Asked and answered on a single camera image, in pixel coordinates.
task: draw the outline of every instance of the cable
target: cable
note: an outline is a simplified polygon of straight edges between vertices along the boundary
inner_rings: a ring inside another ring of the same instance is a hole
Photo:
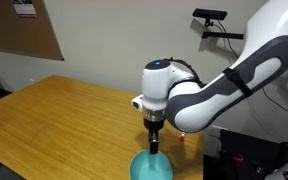
[[[220,24],[220,26],[223,28],[224,32],[226,33],[226,29],[225,27],[222,25],[222,23],[217,20],[217,22]],[[228,41],[228,45],[230,47],[230,49],[232,50],[232,52],[235,54],[236,58],[238,58],[238,55],[235,53],[234,49],[232,48],[231,46],[231,43],[230,43],[230,39],[227,38],[227,41]],[[265,96],[267,97],[267,99],[269,99],[271,102],[273,102],[274,104],[276,104],[277,106],[279,106],[281,109],[283,109],[284,111],[288,112],[288,110],[286,108],[284,108],[282,105],[280,105],[279,103],[277,103],[276,101],[274,101],[272,98],[270,98],[267,93],[265,92],[265,89],[264,88],[261,88],[262,91],[264,92]]]
[[[188,68],[188,69],[192,72],[192,74],[193,74],[193,76],[194,76],[194,82],[196,82],[201,88],[206,85],[206,84],[204,84],[204,83],[200,80],[200,78],[198,77],[197,73],[194,71],[194,69],[192,68],[192,66],[189,65],[189,64],[188,64],[187,62],[185,62],[184,60],[181,60],[181,59],[173,59],[173,57],[171,57],[170,59],[164,59],[164,60],[170,61],[170,62],[176,62],[176,63],[179,63],[179,64],[184,65],[186,68]],[[172,88],[174,88],[177,84],[182,83],[182,82],[188,82],[188,81],[192,81],[192,80],[182,80],[182,81],[176,82],[176,83],[174,83],[174,84],[171,86],[170,90],[171,90]]]
[[[220,24],[220,26],[223,28],[223,30],[224,30],[224,33],[226,34],[227,32],[226,32],[226,29],[224,28],[224,26],[222,25],[222,23],[219,21],[219,20],[217,20],[217,22]],[[230,49],[232,50],[232,52],[234,53],[234,55],[236,56],[236,58],[238,58],[238,55],[236,54],[236,52],[234,51],[234,49],[232,48],[232,46],[231,46],[231,42],[230,42],[230,39],[229,38],[227,38],[227,42],[228,42],[228,46],[230,47]]]
[[[265,96],[269,99],[269,100],[271,100],[274,104],[276,104],[276,105],[278,105],[280,108],[282,108],[284,111],[286,111],[286,112],[288,112],[288,110],[287,109],[285,109],[283,106],[281,106],[279,103],[277,103],[276,101],[274,101],[272,98],[270,98],[267,94],[266,94],[266,92],[265,92],[265,90],[264,90],[264,88],[262,88],[262,90],[263,90],[263,92],[264,92],[264,94],[265,94]]]

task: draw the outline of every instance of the black bracket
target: black bracket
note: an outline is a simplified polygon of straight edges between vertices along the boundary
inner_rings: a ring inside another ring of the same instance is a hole
[[[219,38],[229,38],[229,39],[244,39],[244,34],[235,33],[218,33],[218,32],[203,32],[202,38],[206,39],[208,37],[219,37]]]

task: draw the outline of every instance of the cork board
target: cork board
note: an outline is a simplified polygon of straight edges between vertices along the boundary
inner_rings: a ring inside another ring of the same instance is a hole
[[[43,0],[31,0],[36,17],[21,17],[12,0],[0,0],[0,51],[64,60]]]

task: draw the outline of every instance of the black band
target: black band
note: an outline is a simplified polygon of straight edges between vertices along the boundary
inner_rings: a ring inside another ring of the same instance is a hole
[[[249,97],[253,94],[253,92],[245,84],[245,82],[240,76],[240,73],[237,70],[226,68],[223,73],[229,81],[233,82],[243,92],[245,97]]]

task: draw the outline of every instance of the floor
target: floor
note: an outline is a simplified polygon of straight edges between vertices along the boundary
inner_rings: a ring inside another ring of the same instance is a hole
[[[0,98],[11,92],[0,89]],[[0,180],[23,180],[22,177],[0,163]],[[204,155],[204,180],[226,180],[224,171],[216,164],[216,159]]]

